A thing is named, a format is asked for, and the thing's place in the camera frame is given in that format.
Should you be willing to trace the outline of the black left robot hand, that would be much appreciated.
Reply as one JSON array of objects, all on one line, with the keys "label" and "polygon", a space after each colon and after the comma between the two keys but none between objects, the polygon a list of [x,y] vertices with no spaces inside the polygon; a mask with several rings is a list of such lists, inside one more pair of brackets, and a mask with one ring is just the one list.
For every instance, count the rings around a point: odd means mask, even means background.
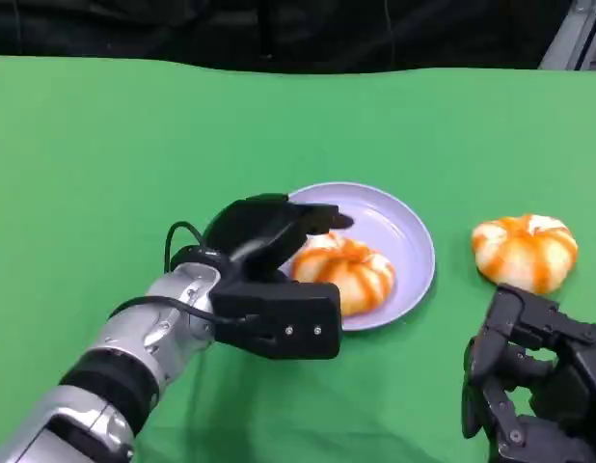
[{"label": "black left robot hand", "polygon": [[260,194],[225,207],[207,226],[203,241],[226,255],[246,280],[277,283],[286,279],[280,267],[310,236],[353,224],[335,204],[295,203],[286,194]]}]

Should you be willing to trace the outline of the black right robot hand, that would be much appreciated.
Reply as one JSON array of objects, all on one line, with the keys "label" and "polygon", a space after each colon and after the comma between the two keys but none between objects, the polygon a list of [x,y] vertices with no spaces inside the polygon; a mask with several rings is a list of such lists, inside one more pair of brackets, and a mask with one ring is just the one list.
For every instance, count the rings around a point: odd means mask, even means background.
[{"label": "black right robot hand", "polygon": [[499,285],[464,353],[461,428],[491,462],[596,462],[596,324]]}]

